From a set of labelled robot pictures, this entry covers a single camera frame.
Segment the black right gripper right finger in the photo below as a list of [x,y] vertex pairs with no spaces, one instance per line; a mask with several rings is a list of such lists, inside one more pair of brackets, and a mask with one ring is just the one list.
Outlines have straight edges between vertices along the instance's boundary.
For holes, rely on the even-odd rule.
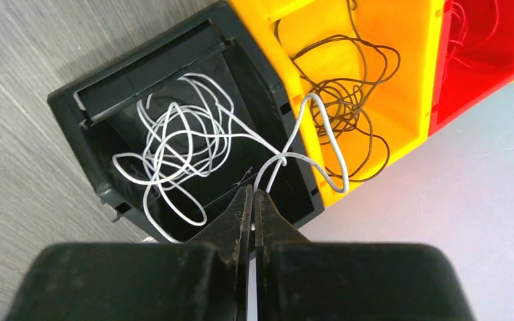
[[423,243],[313,242],[254,195],[260,320],[473,320],[457,274]]

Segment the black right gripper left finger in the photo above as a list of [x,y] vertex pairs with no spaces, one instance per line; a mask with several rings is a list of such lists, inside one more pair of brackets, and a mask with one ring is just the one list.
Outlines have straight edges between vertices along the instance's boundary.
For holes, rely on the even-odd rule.
[[185,243],[57,243],[7,320],[245,320],[252,187]]

